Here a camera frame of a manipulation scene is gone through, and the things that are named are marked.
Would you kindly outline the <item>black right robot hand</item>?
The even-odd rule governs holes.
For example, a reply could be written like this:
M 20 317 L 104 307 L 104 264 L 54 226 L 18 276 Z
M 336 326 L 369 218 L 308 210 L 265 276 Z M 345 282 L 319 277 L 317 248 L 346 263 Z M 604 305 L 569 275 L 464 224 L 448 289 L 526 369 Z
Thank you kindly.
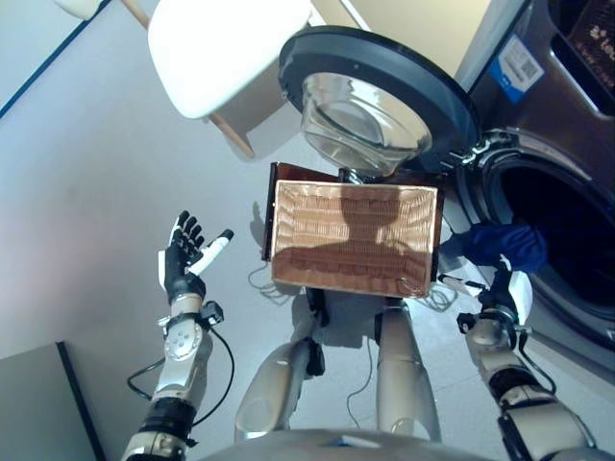
M 490 285 L 440 274 L 437 280 L 457 292 L 467 294 L 480 301 L 483 307 L 499 306 L 513 314 L 515 325 L 524 327 L 533 303 L 533 292 L 529 276 L 523 271 L 513 271 L 510 260 L 500 254 L 496 271 Z

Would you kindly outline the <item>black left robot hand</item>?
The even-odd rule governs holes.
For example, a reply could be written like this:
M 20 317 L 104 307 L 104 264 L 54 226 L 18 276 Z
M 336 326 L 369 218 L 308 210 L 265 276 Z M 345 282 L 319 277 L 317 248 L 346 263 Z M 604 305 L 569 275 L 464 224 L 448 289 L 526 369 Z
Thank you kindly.
M 205 245 L 198 219 L 187 210 L 178 215 L 166 248 L 158 251 L 159 285 L 170 305 L 181 296 L 205 298 L 207 288 L 201 276 L 233 238 L 234 232 L 226 229 Z

